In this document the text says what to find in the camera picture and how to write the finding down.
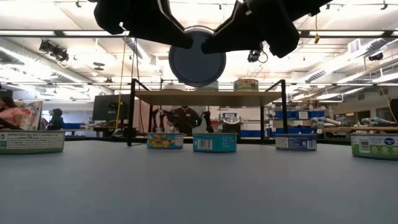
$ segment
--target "cable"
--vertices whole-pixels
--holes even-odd
[[[57,64],[59,66],[61,66],[62,68],[68,68],[70,66],[70,64],[69,65],[62,65],[61,62],[59,62],[59,61],[57,61]]]
[[[119,128],[120,102],[122,98],[122,82],[123,82],[123,68],[124,68],[125,55],[126,55],[126,42],[123,41],[123,60],[122,60],[122,72],[121,72],[120,86],[119,86],[118,114],[116,115],[116,130]]]
[[[259,58],[259,60],[257,60],[257,61],[260,62],[260,63],[267,63],[267,62],[268,62],[268,55],[267,55],[267,53],[265,53],[264,50],[261,50],[261,51],[262,51],[262,53],[263,53],[264,55],[267,56],[267,59],[266,59],[264,62],[262,62],[262,61],[260,61],[260,58]]]
[[[35,60],[35,62],[37,62],[40,58],[44,57],[45,54],[41,54],[40,57],[38,59]]]
[[[318,35],[318,14],[315,16],[315,44],[319,42],[321,36]]]

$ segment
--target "fluorescent light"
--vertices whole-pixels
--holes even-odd
[[[384,31],[318,31],[320,36],[381,36]],[[316,35],[317,32],[311,31],[310,35]]]
[[[355,74],[355,75],[350,75],[349,77],[346,77],[344,79],[338,80],[337,83],[350,82],[350,81],[353,81],[354,79],[359,78],[361,76],[363,76],[363,74],[360,74],[360,73],[359,74]]]
[[[0,30],[0,35],[55,35],[55,33],[44,30]]]
[[[398,83],[380,83],[378,86],[398,86]]]
[[[371,83],[339,83],[338,86],[373,86]]]
[[[274,100],[275,103],[281,103],[282,100]],[[286,102],[293,102],[293,103],[302,103],[302,100],[286,100]]]
[[[341,100],[320,100],[319,103],[342,103]]]
[[[80,36],[103,36],[103,35],[108,35],[108,36],[115,36],[112,35],[106,31],[92,31],[92,30],[74,30],[74,31],[63,31],[64,35],[80,35]]]
[[[120,85],[120,83],[93,83],[92,85]]]
[[[15,84],[15,85],[48,85],[48,83],[38,83],[38,82],[6,82],[7,83],[11,83],[11,84]]]
[[[88,83],[54,83],[54,85],[88,85]]]
[[[390,80],[394,80],[396,78],[398,78],[398,73],[393,73],[390,75],[383,75],[383,76],[373,80],[373,83],[387,82]]]
[[[329,98],[333,98],[340,95],[340,93],[329,93],[329,94],[324,94],[324,95],[320,95],[317,97],[318,100],[325,100],[325,99],[329,99]]]
[[[361,90],[363,90],[364,88],[365,88],[365,87],[361,87],[361,88],[356,88],[356,89],[347,91],[347,92],[344,93],[344,95],[349,95],[349,94],[356,93],[357,91],[361,91]]]

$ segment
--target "table surface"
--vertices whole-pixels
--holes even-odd
[[[280,98],[280,92],[263,91],[136,91],[150,105],[264,106]]]
[[[66,142],[0,157],[0,223],[398,223],[398,162],[239,145],[234,154]]]

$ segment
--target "tuna can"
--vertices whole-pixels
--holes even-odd
[[[147,133],[147,149],[182,149],[184,133]]]
[[[259,81],[250,78],[236,80],[234,91],[259,91]]]
[[[218,91],[218,81],[215,81],[210,85],[196,87],[195,91]]]
[[[236,152],[236,133],[193,134],[194,152]]]
[[[278,150],[316,151],[316,134],[276,134],[275,146]]]
[[[398,134],[351,134],[353,156],[398,160]]]

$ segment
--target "ceiling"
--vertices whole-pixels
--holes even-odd
[[[386,1],[386,3],[388,7],[381,10],[383,3],[379,0],[335,0],[330,6],[322,7],[317,18],[304,16],[294,24],[299,30],[314,30],[316,27],[319,30],[396,29],[398,27],[398,1]],[[172,14],[184,27],[201,25],[212,29],[218,27],[231,15],[233,4],[234,0],[170,0]],[[76,2],[71,0],[0,0],[0,30],[100,30],[93,16],[95,4],[80,1],[80,6],[77,7]],[[39,45],[42,39],[40,38],[5,39],[26,51],[36,53],[38,57],[41,56]],[[60,63],[58,66],[65,67],[68,71],[81,76],[83,82],[87,80],[104,82],[106,78],[112,78],[114,82],[128,82],[131,75],[137,76],[136,71],[132,74],[133,61],[130,59],[132,51],[125,46],[122,39],[49,38],[48,40],[68,49],[69,61]],[[257,78],[261,82],[270,83],[284,78],[288,82],[302,82],[304,77],[324,67],[329,61],[347,54],[347,45],[352,41],[354,39],[321,38],[319,43],[315,44],[313,39],[302,39],[297,49],[284,58],[273,57],[269,53],[266,63],[249,63],[246,60],[248,51],[228,52],[226,68],[219,81],[233,82],[238,78]],[[138,44],[148,56],[156,58],[152,63],[140,63],[139,74],[142,82],[159,82],[160,76],[164,79],[176,79],[167,60],[170,46],[147,40],[138,40]],[[363,58],[352,60],[346,66],[332,71],[337,75],[325,75],[322,82],[337,82],[341,78],[392,60],[395,47],[395,44],[391,44],[383,49],[390,54],[385,57],[386,60],[380,62],[370,62]],[[37,63],[40,63],[42,59],[56,63],[49,55],[38,58]],[[105,64],[104,70],[99,71],[97,75],[93,73],[96,67],[93,65],[94,62]]]

